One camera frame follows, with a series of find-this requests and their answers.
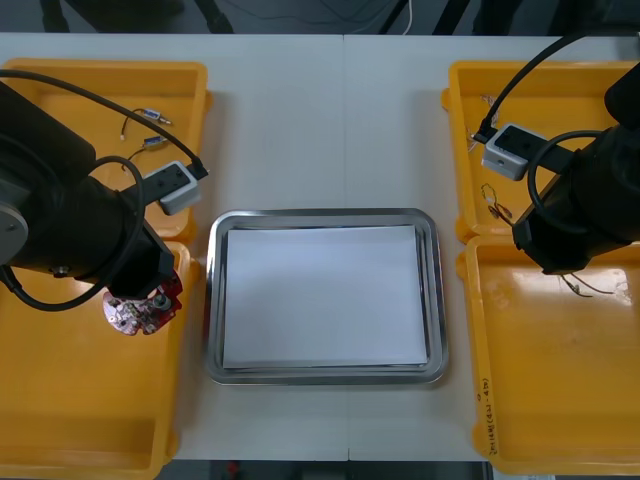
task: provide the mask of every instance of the black cable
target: black cable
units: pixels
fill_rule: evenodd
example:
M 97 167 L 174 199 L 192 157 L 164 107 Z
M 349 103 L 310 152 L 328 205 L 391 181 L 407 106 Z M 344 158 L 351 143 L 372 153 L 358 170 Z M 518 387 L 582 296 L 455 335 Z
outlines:
M 133 113 L 144 112 L 144 108 L 134 108 L 131 111 Z M 129 121 L 129 117 L 124 117 L 124 122 L 122 122 L 122 128 L 120 129 L 120 140 L 124 140 L 124 131 L 127 129 L 127 122 L 128 121 Z
M 135 152 L 133 152 L 131 155 L 129 155 L 129 156 L 127 157 L 127 160 L 129 160 L 130 162 L 132 162 L 132 161 L 133 161 L 133 157 L 135 157 L 135 156 L 136 156 L 136 155 L 138 155 L 139 153 L 144 152 L 145 150 L 146 150 L 146 148 L 144 148 L 144 147 L 140 148 L 139 150 L 136 150 Z M 124 165 L 122 165 L 122 171 L 123 171 L 123 172 L 125 171 L 125 166 L 124 166 Z
M 24 80 L 33 80 L 36 82 L 42 82 L 42 83 L 47 83 L 49 85 L 53 85 L 55 87 L 58 88 L 62 88 L 64 90 L 67 90 L 69 92 L 73 92 L 76 95 L 80 95 L 81 97 L 85 97 L 88 98 L 89 100 L 92 100 L 100 105 L 102 105 L 103 107 L 107 107 L 110 108 L 111 110 L 114 110 L 122 115 L 124 115 L 125 117 L 128 117 L 132 120 L 134 120 L 135 122 L 138 122 L 142 125 L 144 125 L 145 127 L 153 130 L 154 132 L 156 132 L 159 135 L 162 135 L 163 137 L 165 137 L 167 140 L 169 140 L 171 143 L 173 143 L 176 147 L 178 147 L 180 150 L 182 150 L 190 159 L 191 162 L 193 163 L 194 166 L 194 172 L 195 173 L 195 177 L 197 180 L 200 180 L 201 178 L 204 178 L 207 176 L 207 169 L 204 167 L 204 165 L 202 164 L 202 160 L 200 160 L 200 158 L 193 153 L 189 147 L 187 147 L 184 143 L 182 143 L 180 140 L 178 140 L 176 137 L 174 137 L 173 135 L 171 135 L 169 132 L 167 132 L 164 128 L 159 127 L 158 125 L 156 125 L 155 123 L 151 122 L 150 120 L 137 115 L 136 113 L 131 112 L 130 110 L 118 105 L 115 102 L 112 102 L 111 100 L 107 100 L 104 97 L 101 97 L 100 95 L 97 95 L 93 92 L 90 92 L 88 90 L 85 90 L 82 87 L 78 87 L 77 85 L 73 85 L 72 83 L 68 83 L 65 82 L 64 80 L 59 80 L 57 78 L 54 77 L 50 77 L 48 75 L 43 75 L 41 73 L 35 73 L 35 72 L 26 72 L 26 71 L 22 71 L 22 70 L 7 70 L 7 69 L 0 69 L 0 78 L 21 78 Z
M 608 24 L 608 25 L 599 25 L 594 28 L 589 28 L 586 30 L 582 30 L 579 32 L 570 33 L 565 35 L 564 37 L 556 40 L 551 45 L 542 50 L 538 55 L 533 57 L 529 62 L 520 69 L 518 73 L 514 75 L 514 77 L 507 83 L 507 85 L 502 89 L 498 98 L 496 98 L 491 108 L 489 108 L 489 112 L 484 117 L 482 122 L 480 123 L 480 127 L 478 128 L 478 132 L 473 136 L 474 140 L 480 143 L 487 143 L 489 138 L 487 138 L 488 133 L 491 132 L 491 119 L 495 115 L 495 113 L 500 108 L 500 104 L 504 101 L 505 97 L 513 90 L 513 88 L 535 67 L 537 67 L 544 60 L 549 58 L 551 55 L 556 53 L 557 51 L 563 49 L 567 45 L 572 44 L 573 42 L 580 40 L 586 36 L 591 35 L 603 35 L 603 34 L 618 34 L 618 35 L 637 35 L 640 30 L 640 25 L 630 25 L 630 24 Z
M 116 259 L 111 263 L 111 268 L 107 271 L 106 275 L 98 280 L 98 282 L 93 285 L 89 290 L 84 292 L 82 295 L 77 296 L 73 300 L 69 300 L 63 303 L 44 303 L 39 300 L 36 300 L 32 296 L 30 296 L 27 292 L 22 289 L 22 285 L 16 278 L 13 273 L 13 270 L 8 265 L 3 265 L 0 267 L 0 281 L 2 281 L 9 291 L 13 292 L 23 303 L 26 305 L 35 308 L 37 310 L 42 310 L 45 312 L 62 312 L 64 310 L 70 310 L 75 308 L 83 303 L 87 302 L 91 298 L 93 298 L 97 293 L 100 292 L 104 287 L 109 285 L 109 283 L 113 280 L 113 278 L 118 274 L 122 266 L 129 259 L 129 256 L 133 253 L 133 249 L 136 246 L 136 241 L 140 233 L 142 233 L 142 227 L 144 226 L 144 211 L 145 211 L 145 203 L 144 203 L 144 182 L 142 179 L 142 175 L 140 174 L 140 170 L 131 162 L 125 158 L 109 156 L 104 157 L 98 160 L 95 163 L 93 170 L 101 167 L 102 165 L 106 165 L 108 163 L 119 163 L 124 165 L 131 171 L 133 178 L 136 181 L 137 195 L 136 195 L 136 221 L 127 236 L 124 246 L 120 250 L 120 253 L 116 257 Z
M 409 0 L 398 0 L 398 3 L 396 3 L 396 6 L 393 7 L 393 10 L 391 10 L 389 17 L 382 25 L 382 28 L 378 32 L 378 35 L 387 34 L 391 26 L 395 23 L 395 21 L 398 19 L 398 17 L 402 13 L 402 10 L 404 10 L 404 7 L 407 6 L 407 3 L 409 3 Z
M 551 140 L 547 141 L 540 150 L 536 152 L 536 155 L 529 162 L 528 170 L 527 170 L 527 190 L 529 190 L 529 197 L 531 197 L 531 202 L 535 207 L 536 212 L 543 219 L 547 221 L 550 225 L 553 225 L 558 230 L 561 230 L 566 233 L 572 233 L 581 235 L 584 233 L 588 233 L 589 230 L 586 227 L 581 225 L 574 225 L 572 223 L 565 222 L 554 217 L 544 206 L 542 199 L 540 198 L 540 194 L 538 193 L 538 189 L 536 187 L 536 173 L 538 171 L 538 165 L 544 158 L 544 156 L 549 153 L 553 147 L 555 147 L 558 143 L 564 142 L 565 140 L 569 140 L 571 138 L 590 138 L 597 137 L 602 132 L 598 130 L 578 130 L 575 132 L 567 132 L 557 137 L 553 137 Z

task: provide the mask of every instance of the wire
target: wire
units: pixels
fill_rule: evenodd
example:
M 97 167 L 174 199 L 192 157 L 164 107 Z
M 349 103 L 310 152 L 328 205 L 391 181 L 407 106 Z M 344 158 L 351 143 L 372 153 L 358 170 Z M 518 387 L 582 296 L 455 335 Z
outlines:
M 116 259 L 111 263 L 111 268 L 107 271 L 107 274 L 102 277 L 95 285 L 93 285 L 89 290 L 84 292 L 82 295 L 77 296 L 73 300 L 68 300 L 63 303 L 44 303 L 39 300 L 36 300 L 27 292 L 22 289 L 22 285 L 16 278 L 13 273 L 13 270 L 8 265 L 3 265 L 0 267 L 0 281 L 2 281 L 7 288 L 11 292 L 13 292 L 23 303 L 26 305 L 38 309 L 43 310 L 45 312 L 62 312 L 64 310 L 70 310 L 75 308 L 83 303 L 87 302 L 91 298 L 93 298 L 97 293 L 100 292 L 104 287 L 106 287 L 113 278 L 118 274 L 122 266 L 129 259 L 129 256 L 133 253 L 133 249 L 136 246 L 136 242 L 138 236 L 142 232 L 142 227 L 144 226 L 144 211 L 145 211 L 145 203 L 144 203 L 144 183 L 142 179 L 142 175 L 140 174 L 140 170 L 131 162 L 125 158 L 109 156 L 104 157 L 98 160 L 95 163 L 93 170 L 101 167 L 102 165 L 106 165 L 109 163 L 119 163 L 124 165 L 131 171 L 133 178 L 136 181 L 137 195 L 136 195 L 136 221 L 134 223 L 133 228 L 129 232 L 127 236 L 124 246 L 120 250 L 120 253 L 116 257 Z
M 144 112 L 144 108 L 134 108 L 131 110 L 133 113 L 136 112 Z M 122 122 L 122 128 L 120 129 L 120 140 L 124 140 L 124 131 L 127 128 L 127 122 L 129 121 L 129 117 L 124 117 L 124 122 Z
M 598 130 L 578 130 L 575 132 L 567 132 L 557 137 L 553 137 L 551 140 L 547 141 L 540 150 L 536 152 L 536 155 L 533 157 L 531 162 L 529 162 L 528 170 L 527 170 L 527 189 L 529 190 L 529 197 L 531 197 L 531 202 L 533 203 L 536 212 L 543 219 L 547 221 L 547 223 L 553 225 L 558 230 L 561 230 L 566 233 L 581 235 L 584 233 L 588 233 L 589 230 L 586 227 L 581 225 L 574 225 L 572 223 L 565 222 L 564 220 L 560 220 L 554 217 L 544 206 L 542 199 L 540 198 L 540 194 L 538 193 L 538 189 L 536 187 L 536 173 L 538 171 L 538 165 L 544 158 L 544 156 L 555 147 L 558 143 L 564 142 L 565 140 L 569 140 L 571 138 L 590 138 L 597 137 L 600 135 Z
M 142 147 L 138 150 L 136 150 L 135 152 L 133 152 L 131 155 L 129 155 L 127 157 L 127 160 L 132 162 L 133 161 L 133 157 L 135 157 L 136 155 L 138 155 L 139 153 L 142 153 L 146 150 L 146 148 Z M 122 171 L 124 172 L 126 170 L 125 165 L 122 165 Z
M 413 0 L 409 0 L 409 24 L 407 25 L 407 28 L 404 29 L 404 32 L 402 32 L 402 35 L 406 35 L 407 33 L 409 33 L 409 30 L 411 30 L 412 24 L 413 24 Z
M 242 5 L 239 5 L 231 0 L 223 0 L 225 3 L 227 3 L 228 5 L 231 5 L 233 8 L 235 8 L 236 10 L 240 10 L 243 13 L 246 13 L 247 15 L 250 15 L 254 18 L 259 18 L 260 20 L 295 20 L 297 22 L 300 23 L 305 23 L 307 25 L 337 25 L 340 22 L 337 22 L 336 20 L 305 20 L 304 18 L 300 18 L 296 15 L 258 15 L 257 13 L 252 12 L 251 10 L 243 7 Z M 342 17 L 342 15 L 337 15 L 337 12 L 333 9 L 328 7 L 328 5 L 324 2 L 322 2 L 322 4 L 329 8 L 329 10 L 331 10 L 331 12 L 336 15 L 338 18 L 340 18 L 343 21 L 347 21 L 347 22 L 354 22 L 354 23 L 365 23 L 368 22 L 370 20 L 375 19 L 379 13 L 380 10 L 378 10 L 376 13 L 374 13 L 373 15 L 364 18 L 362 20 L 354 20 L 353 17 L 356 17 L 363 9 L 365 6 L 368 6 L 368 2 L 365 2 L 362 7 L 360 9 L 358 9 L 358 11 L 356 11 L 356 13 L 353 14 L 353 16 L 351 17 L 351 19 L 345 20 L 344 17 Z
M 356 22 L 355 18 L 360 13 L 362 13 L 369 5 L 371 5 L 371 1 L 365 0 L 364 2 L 362 2 L 362 5 L 360 5 L 360 7 L 358 7 L 358 9 L 353 14 L 345 17 L 340 12 L 338 12 L 335 8 L 333 8 L 333 6 L 329 2 L 327 2 L 326 0 L 320 0 L 320 3 L 322 5 L 324 5 L 324 7 L 327 10 L 329 10 L 334 16 L 336 16 L 337 18 L 339 18 L 343 22 Z M 382 9 L 384 10 L 389 5 L 389 3 L 391 3 L 391 2 L 387 2 Z M 371 15 L 370 17 L 368 17 L 366 19 L 358 20 L 357 23 L 365 23 L 365 22 L 369 22 L 371 20 L 375 20 L 376 18 L 378 18 L 379 15 L 380 15 L 380 11 L 378 11 L 378 13 L 376 13 L 374 15 Z
M 151 130 L 153 130 L 154 132 L 156 132 L 159 135 L 162 135 L 163 137 L 165 137 L 167 140 L 169 140 L 171 143 L 173 143 L 176 147 L 178 147 L 180 150 L 182 150 L 190 159 L 191 162 L 193 163 L 194 166 L 194 170 L 195 170 L 195 176 L 197 180 L 200 180 L 201 178 L 204 178 L 208 175 L 207 169 L 204 167 L 204 165 L 202 164 L 202 160 L 200 160 L 200 157 L 198 157 L 195 153 L 193 153 L 189 147 L 187 147 L 184 143 L 182 143 L 180 140 L 178 140 L 176 137 L 174 137 L 173 135 L 171 135 L 169 132 L 167 132 L 164 128 L 159 127 L 158 125 L 156 125 L 155 123 L 151 122 L 150 120 L 136 114 L 133 113 L 132 111 L 118 105 L 115 102 L 112 102 L 111 100 L 107 100 L 104 97 L 101 97 L 100 95 L 97 95 L 93 92 L 90 92 L 88 90 L 85 90 L 82 87 L 78 87 L 77 85 L 73 85 L 72 83 L 68 83 L 65 82 L 64 80 L 59 80 L 57 78 L 54 77 L 49 77 L 48 75 L 43 75 L 41 73 L 35 73 L 35 72 L 25 72 L 22 70 L 7 70 L 7 69 L 0 69 L 0 78 L 21 78 L 24 80 L 33 80 L 36 82 L 41 82 L 41 83 L 47 83 L 49 85 L 53 85 L 55 87 L 58 88 L 62 88 L 64 90 L 67 90 L 69 92 L 73 92 L 76 95 L 80 95 L 81 97 L 85 97 L 88 98 L 89 100 L 92 100 L 100 105 L 102 105 L 103 107 L 107 107 L 111 110 L 114 110 L 122 115 L 124 115 L 125 117 L 130 118 L 131 120 L 138 122 L 142 125 L 144 125 L 147 128 L 150 128 Z
M 387 3 L 382 8 L 380 8 L 380 10 L 378 10 L 378 13 L 376 14 L 376 16 L 373 19 L 371 19 L 371 21 L 369 23 L 367 23 L 364 27 L 357 28 L 357 29 L 347 33 L 347 35 L 353 35 L 355 33 L 360 33 L 360 32 L 364 32 L 365 30 L 368 30 L 374 23 L 376 23 L 380 19 L 380 17 L 385 12 L 385 10 L 389 7 L 389 5 L 391 5 L 391 2 Z
M 613 295 L 614 292 L 609 292 L 607 290 L 600 290 L 599 288 L 594 287 L 593 285 L 588 284 L 587 282 L 585 282 L 584 280 L 582 280 L 579 276 L 577 276 L 575 273 L 571 273 L 570 274 L 573 278 L 575 278 L 576 280 L 578 280 L 581 284 L 583 284 L 585 287 L 590 288 L 591 290 L 593 290 L 594 292 L 598 292 L 598 293 L 603 293 L 605 295 Z
M 585 295 L 584 293 L 580 293 L 580 285 L 574 285 L 569 280 L 567 280 L 564 275 L 560 275 L 560 278 L 564 280 L 564 283 L 567 284 L 567 287 L 569 287 L 571 291 L 576 295 L 578 295 L 579 297 L 593 298 L 593 295 Z
M 599 34 L 628 34 L 628 35 L 637 35 L 638 30 L 640 30 L 639 25 L 631 25 L 631 24 L 608 24 L 608 25 L 599 25 L 594 28 L 589 28 L 586 30 L 582 30 L 575 33 L 570 33 L 569 35 L 565 35 L 564 37 L 556 40 L 551 45 L 542 50 L 538 55 L 533 57 L 524 67 L 516 73 L 513 78 L 507 83 L 507 85 L 502 89 L 500 95 L 496 101 L 491 105 L 487 115 L 484 117 L 482 122 L 480 123 L 480 127 L 478 128 L 478 132 L 476 133 L 476 140 L 481 143 L 486 143 L 488 140 L 486 138 L 486 133 L 491 130 L 491 118 L 495 115 L 500 108 L 500 104 L 504 101 L 505 97 L 514 89 L 514 87 L 535 67 L 537 67 L 544 60 L 549 58 L 551 55 L 566 47 L 567 45 L 572 44 L 573 42 L 580 40 L 586 36 L 591 35 L 599 35 Z

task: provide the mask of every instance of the cable connector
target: cable connector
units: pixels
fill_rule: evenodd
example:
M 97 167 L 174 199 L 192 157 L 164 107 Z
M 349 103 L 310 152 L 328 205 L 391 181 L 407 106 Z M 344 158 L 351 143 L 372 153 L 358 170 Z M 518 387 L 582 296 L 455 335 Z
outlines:
M 142 114 L 143 117 L 146 117 L 150 120 L 153 120 L 154 122 L 158 123 L 158 124 L 164 124 L 164 125 L 173 125 L 173 122 L 171 120 L 169 120 L 167 117 L 165 117 L 164 115 L 162 115 L 161 112 L 154 110 L 152 108 L 135 108 L 132 110 L 134 113 L 140 113 Z M 127 129 L 127 123 L 129 122 L 129 117 L 126 117 L 124 119 L 124 122 L 122 123 L 122 128 L 120 129 L 120 140 L 124 141 L 125 136 L 124 136 L 124 132 Z
M 165 125 L 173 125 L 171 120 L 169 120 L 167 117 L 164 117 L 162 113 L 158 112 L 157 110 L 153 110 L 151 108 L 143 108 L 142 115 L 144 115 L 147 118 L 150 118 L 151 120 L 155 120 L 158 123 L 163 123 Z
M 145 138 L 140 148 L 143 148 L 145 150 L 155 150 L 156 148 L 160 148 L 166 145 L 166 143 L 167 143 L 166 138 L 160 135 L 157 135 L 155 137 Z

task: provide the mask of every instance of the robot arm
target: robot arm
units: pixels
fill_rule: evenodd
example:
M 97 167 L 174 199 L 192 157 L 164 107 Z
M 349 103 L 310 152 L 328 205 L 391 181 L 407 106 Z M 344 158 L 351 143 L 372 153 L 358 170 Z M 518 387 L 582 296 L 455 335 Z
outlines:
M 104 287 L 112 303 L 131 302 L 130 311 L 148 311 L 158 288 L 175 294 L 173 255 L 144 221 L 144 210 L 157 201 L 174 214 L 196 202 L 198 180 L 207 175 L 200 159 L 158 125 L 79 87 L 31 72 L 0 70 L 0 76 L 43 81 L 88 97 L 153 129 L 192 159 L 188 167 L 172 162 L 145 178 L 126 159 L 96 160 L 88 142 L 0 83 L 0 281 L 45 311 L 74 308 Z M 136 184 L 118 192 L 89 176 L 107 163 L 129 168 Z M 46 304 L 22 289 L 11 267 L 94 285 L 76 299 Z M 158 312 L 171 308 L 160 306 L 164 310 Z

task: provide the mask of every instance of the electronic component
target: electronic component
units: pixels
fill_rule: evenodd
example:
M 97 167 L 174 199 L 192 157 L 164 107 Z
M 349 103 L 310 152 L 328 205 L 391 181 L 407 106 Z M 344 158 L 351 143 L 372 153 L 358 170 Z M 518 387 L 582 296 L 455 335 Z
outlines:
M 143 148 L 144 150 L 154 150 L 156 148 L 163 147 L 166 144 L 167 144 L 166 138 L 160 135 L 156 135 L 155 137 L 145 138 L 142 141 L 141 148 Z
M 158 200 L 158 204 L 165 215 L 175 215 L 179 211 L 200 201 L 200 188 L 198 187 L 198 181 L 193 175 L 191 175 L 191 173 L 189 173 L 189 170 L 187 170 L 182 163 L 174 161 L 165 165 L 162 169 L 169 166 L 173 166 L 178 170 L 174 174 L 173 178 L 167 178 L 163 181 L 171 182 L 175 190 L 160 198 Z M 156 175 L 162 169 L 155 170 L 148 176 Z
M 505 124 L 486 143 L 482 154 L 482 166 L 511 180 L 522 180 L 529 163 L 525 155 L 533 152 L 533 148 L 530 141 L 517 142 L 513 137 L 520 132 L 527 132 L 543 142 L 544 138 L 522 127 L 514 127 L 516 126 L 513 123 Z M 515 145 L 521 146 L 525 151 L 519 151 Z
M 176 272 L 164 281 L 153 295 L 144 300 L 123 300 L 106 292 L 102 307 L 108 322 L 125 335 L 135 335 L 139 330 L 145 335 L 160 330 L 182 308 L 178 295 L 182 283 Z

